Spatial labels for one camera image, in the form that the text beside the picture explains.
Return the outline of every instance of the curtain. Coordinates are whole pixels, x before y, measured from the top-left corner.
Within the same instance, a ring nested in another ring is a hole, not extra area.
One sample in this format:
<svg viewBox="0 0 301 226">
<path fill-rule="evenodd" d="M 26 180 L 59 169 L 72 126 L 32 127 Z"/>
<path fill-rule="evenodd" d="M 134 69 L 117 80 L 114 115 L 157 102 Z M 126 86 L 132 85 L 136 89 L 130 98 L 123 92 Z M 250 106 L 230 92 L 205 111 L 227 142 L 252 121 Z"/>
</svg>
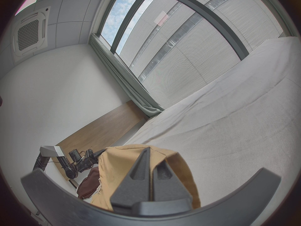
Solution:
<svg viewBox="0 0 301 226">
<path fill-rule="evenodd" d="M 130 99 L 146 115 L 151 117 L 164 111 L 131 73 L 129 68 L 124 66 L 95 34 L 91 34 L 89 44 Z"/>
</svg>

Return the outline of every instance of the yellow fabric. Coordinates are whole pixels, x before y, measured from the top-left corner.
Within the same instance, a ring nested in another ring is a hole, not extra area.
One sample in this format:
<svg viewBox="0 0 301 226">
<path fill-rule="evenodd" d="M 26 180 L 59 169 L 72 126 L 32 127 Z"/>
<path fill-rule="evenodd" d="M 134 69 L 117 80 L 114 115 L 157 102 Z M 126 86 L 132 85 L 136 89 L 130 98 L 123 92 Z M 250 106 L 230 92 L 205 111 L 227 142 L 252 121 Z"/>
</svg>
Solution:
<svg viewBox="0 0 301 226">
<path fill-rule="evenodd" d="M 171 168 L 193 196 L 193 208 L 200 207 L 198 190 L 193 181 L 191 171 L 180 154 L 172 150 L 142 144 L 107 147 L 105 152 L 100 155 L 98 167 L 101 190 L 92 196 L 91 204 L 113 211 L 110 197 L 127 175 L 142 150 L 147 147 L 150 147 L 151 181 L 154 168 L 163 160 L 167 159 L 168 163 L 170 160 Z"/>
</svg>

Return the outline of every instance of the air conditioner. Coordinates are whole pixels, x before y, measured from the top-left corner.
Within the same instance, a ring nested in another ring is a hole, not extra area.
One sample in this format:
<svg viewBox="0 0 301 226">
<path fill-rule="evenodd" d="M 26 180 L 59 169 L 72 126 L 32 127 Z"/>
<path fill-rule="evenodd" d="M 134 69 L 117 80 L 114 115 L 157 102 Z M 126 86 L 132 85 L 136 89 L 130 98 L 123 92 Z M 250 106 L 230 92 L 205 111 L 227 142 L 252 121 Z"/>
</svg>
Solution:
<svg viewBox="0 0 301 226">
<path fill-rule="evenodd" d="M 15 63 L 47 47 L 47 24 L 50 6 L 21 18 L 12 27 L 12 54 Z"/>
</svg>

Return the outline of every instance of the ceiling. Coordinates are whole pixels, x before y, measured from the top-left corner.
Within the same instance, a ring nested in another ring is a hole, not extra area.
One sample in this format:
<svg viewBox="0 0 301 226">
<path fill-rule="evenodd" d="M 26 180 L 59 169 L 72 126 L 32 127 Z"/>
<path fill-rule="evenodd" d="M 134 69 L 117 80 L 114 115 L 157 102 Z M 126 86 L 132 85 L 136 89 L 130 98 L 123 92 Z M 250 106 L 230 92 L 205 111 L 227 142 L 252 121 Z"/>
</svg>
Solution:
<svg viewBox="0 0 301 226">
<path fill-rule="evenodd" d="M 48 19 L 48 46 L 25 59 L 54 48 L 88 42 L 92 21 L 100 0 L 37 0 L 18 13 L 0 42 L 0 79 L 16 64 L 11 54 L 11 26 L 27 14 L 51 6 Z"/>
</svg>

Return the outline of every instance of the blue sky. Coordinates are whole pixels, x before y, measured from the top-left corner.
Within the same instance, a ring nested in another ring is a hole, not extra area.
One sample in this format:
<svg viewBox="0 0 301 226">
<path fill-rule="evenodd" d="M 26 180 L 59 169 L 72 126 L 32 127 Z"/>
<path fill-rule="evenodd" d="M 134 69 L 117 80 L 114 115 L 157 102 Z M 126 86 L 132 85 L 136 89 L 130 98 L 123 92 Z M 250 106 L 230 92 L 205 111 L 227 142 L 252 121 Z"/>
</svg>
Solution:
<svg viewBox="0 0 301 226">
<path fill-rule="evenodd" d="M 124 46 L 135 24 L 152 1 L 153 0 L 145 0 L 133 16 L 117 48 L 118 54 L 122 50 L 122 47 Z M 110 45 L 112 45 L 115 35 L 117 34 L 124 17 L 134 2 L 135 0 L 116 0 L 115 4 L 113 5 L 101 32 L 101 35 Z"/>
</svg>

